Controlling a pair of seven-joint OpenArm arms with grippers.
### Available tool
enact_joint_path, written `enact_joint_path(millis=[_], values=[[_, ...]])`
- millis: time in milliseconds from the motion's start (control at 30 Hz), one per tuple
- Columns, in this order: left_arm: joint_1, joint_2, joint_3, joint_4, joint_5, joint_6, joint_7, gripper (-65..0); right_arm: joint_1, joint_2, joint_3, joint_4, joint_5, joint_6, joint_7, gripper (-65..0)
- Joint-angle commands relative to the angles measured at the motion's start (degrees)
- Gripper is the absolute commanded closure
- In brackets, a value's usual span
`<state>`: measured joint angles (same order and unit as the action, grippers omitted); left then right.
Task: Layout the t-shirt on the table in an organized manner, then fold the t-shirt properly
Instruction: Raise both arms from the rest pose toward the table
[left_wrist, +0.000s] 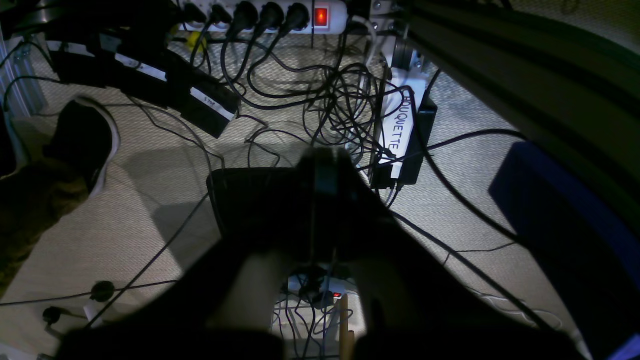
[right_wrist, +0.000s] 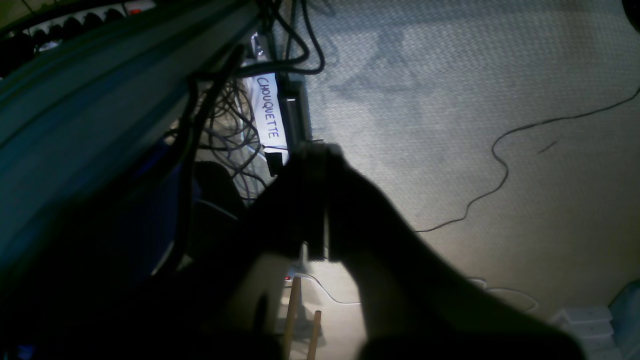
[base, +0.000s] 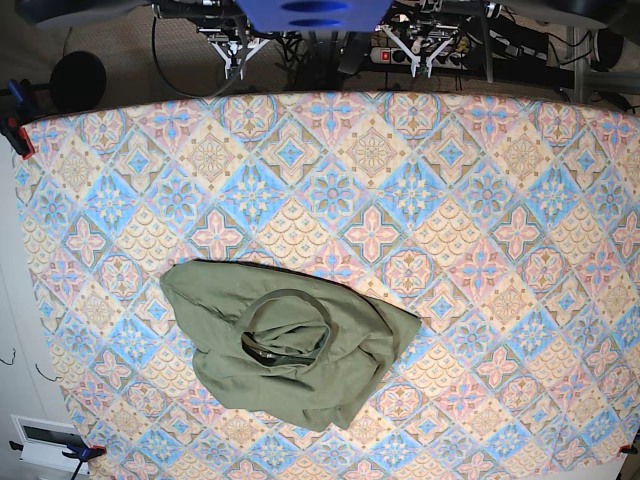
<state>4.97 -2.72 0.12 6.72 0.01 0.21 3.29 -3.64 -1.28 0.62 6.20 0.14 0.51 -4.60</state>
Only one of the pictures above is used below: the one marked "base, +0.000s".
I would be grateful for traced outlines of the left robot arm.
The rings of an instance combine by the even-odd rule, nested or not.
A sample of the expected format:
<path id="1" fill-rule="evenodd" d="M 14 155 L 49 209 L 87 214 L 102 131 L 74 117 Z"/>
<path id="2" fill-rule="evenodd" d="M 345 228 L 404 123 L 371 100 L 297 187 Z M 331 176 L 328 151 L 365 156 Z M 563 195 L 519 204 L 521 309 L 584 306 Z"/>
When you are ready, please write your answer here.
<path id="1" fill-rule="evenodd" d="M 484 15 L 481 1 L 394 1 L 376 32 L 383 44 L 371 61 L 406 66 L 414 77 L 429 77 L 435 67 L 463 66 L 478 45 L 469 28 Z"/>

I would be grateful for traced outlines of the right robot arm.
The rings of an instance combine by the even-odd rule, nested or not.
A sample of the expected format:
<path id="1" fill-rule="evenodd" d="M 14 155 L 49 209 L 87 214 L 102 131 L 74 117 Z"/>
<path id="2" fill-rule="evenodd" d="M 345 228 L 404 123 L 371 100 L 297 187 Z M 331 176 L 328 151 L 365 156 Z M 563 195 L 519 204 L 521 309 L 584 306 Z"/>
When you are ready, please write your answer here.
<path id="1" fill-rule="evenodd" d="M 205 36 L 224 64 L 225 79 L 242 79 L 244 64 L 274 39 L 258 33 L 234 1 L 152 1 L 152 51 L 158 20 L 188 20 Z"/>

